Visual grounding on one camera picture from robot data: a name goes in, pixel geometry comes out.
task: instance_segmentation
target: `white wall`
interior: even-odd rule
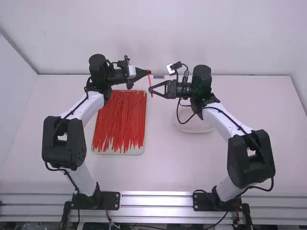
[[[37,74],[0,34],[0,169],[34,87]]]
[[[215,74],[291,75],[307,108],[306,9],[305,0],[5,0],[0,27],[40,73],[88,73],[94,53],[127,54],[154,73],[181,60]]]

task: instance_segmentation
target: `black cable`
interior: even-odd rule
[[[49,168],[47,162],[45,162],[45,166],[46,166],[46,168],[47,168],[49,171],[52,171],[52,172],[56,172],[56,171],[62,171],[62,172],[64,172],[64,175],[67,175],[68,179],[71,181],[72,185],[75,187],[75,190],[77,191],[77,193],[80,192],[79,188],[77,187],[77,185],[75,184],[75,182],[72,180],[71,175],[69,174],[69,172],[68,172],[66,169],[51,169],[51,168]]]
[[[179,105],[180,106],[182,106],[182,107],[191,107],[191,105],[190,104],[187,104],[187,105],[185,105],[185,104],[181,104],[180,102],[181,102],[181,100],[182,100],[182,98],[179,98]]]
[[[153,227],[153,226],[149,226],[149,225],[138,225],[138,224],[135,224],[135,225],[133,225],[133,228],[135,228],[135,227],[146,227],[146,228],[151,228],[151,229],[166,230],[166,229],[163,229],[163,228]]]
[[[137,223],[135,223],[135,225],[133,225],[129,230],[134,229],[136,225],[137,225]]]
[[[207,228],[201,229],[201,230],[208,230],[208,229],[214,228],[216,225],[218,225],[219,223],[222,222],[222,220],[227,216],[227,214],[228,214],[228,211],[225,212],[225,214],[223,215],[223,217],[220,218],[220,220],[219,220],[218,222],[216,222],[215,224],[213,224],[213,225],[211,225],[211,226],[209,226],[209,227],[207,227]],[[197,229],[194,229],[194,228],[192,228],[192,227],[186,227],[186,228],[187,228],[188,230],[197,230]]]
[[[179,81],[179,73],[178,73],[177,69],[175,69],[175,73],[176,73],[176,80],[178,82]]]
[[[184,121],[184,122],[180,121],[179,115],[178,115],[179,104],[180,104],[180,99],[178,100],[178,103],[177,103],[176,116],[177,116],[178,122],[179,122],[180,124],[184,125],[184,124],[186,124],[187,122],[189,122],[190,119],[192,119],[193,116],[195,116],[196,113],[193,113],[186,121]]]
[[[189,70],[188,66],[186,64],[181,63],[183,66],[185,66],[187,68],[187,70]]]

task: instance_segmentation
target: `wire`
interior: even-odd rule
[[[133,225],[129,230],[134,229],[136,225],[137,225],[137,223],[135,223],[135,225]]]
[[[64,172],[64,175],[67,175],[68,179],[70,180],[70,182],[72,183],[72,185],[75,187],[75,190],[77,191],[77,193],[80,192],[79,188],[77,187],[77,185],[75,184],[75,182],[72,180],[71,175],[69,174],[69,172],[68,172],[66,169],[51,169],[51,168],[49,168],[47,162],[45,162],[45,166],[46,166],[46,168],[47,168],[49,171],[52,171],[52,172],[56,172],[56,171],[62,171],[62,172]]]
[[[201,229],[201,230],[208,230],[208,229],[214,228],[216,225],[218,225],[219,223],[222,222],[222,220],[227,216],[227,214],[228,214],[228,211],[225,212],[225,214],[223,215],[223,217],[220,218],[220,220],[219,220],[218,222],[216,222],[215,224],[213,224],[213,225],[211,225],[211,226],[209,226],[209,227],[207,227],[207,228]],[[188,230],[197,230],[197,229],[194,229],[194,228],[192,228],[192,227],[186,227],[186,228],[187,228]]]
[[[163,229],[163,228],[153,227],[153,226],[149,226],[149,225],[138,225],[138,224],[135,224],[135,225],[133,225],[133,228],[135,228],[135,227],[145,227],[145,228],[151,228],[151,229],[166,230],[166,229]]]
[[[181,104],[180,101],[182,100],[182,98],[179,98],[179,105],[182,107],[191,107],[190,104]]]
[[[182,121],[180,121],[179,115],[178,115],[178,108],[179,108],[179,105],[180,105],[180,99],[178,100],[178,103],[177,103],[176,116],[177,116],[178,122],[179,122],[180,124],[184,125],[184,124],[186,124],[187,122],[189,122],[189,121],[193,118],[193,116],[195,116],[195,114],[197,114],[197,113],[193,113],[186,121],[182,122]]]
[[[183,66],[185,66],[187,68],[187,70],[189,70],[188,66],[186,64],[181,63]]]
[[[80,193],[80,189],[77,187],[76,183],[73,181],[73,179],[71,178],[71,175],[69,174],[69,172],[66,169],[51,169],[51,168],[49,168],[47,162],[45,162],[45,166],[49,171],[52,171],[52,172],[56,172],[56,171],[64,172],[64,175],[67,175],[68,179],[70,180],[72,185],[75,187],[75,190],[77,191],[77,193]],[[78,208],[78,223],[77,223],[77,225],[79,225],[79,223],[80,223],[80,209]]]

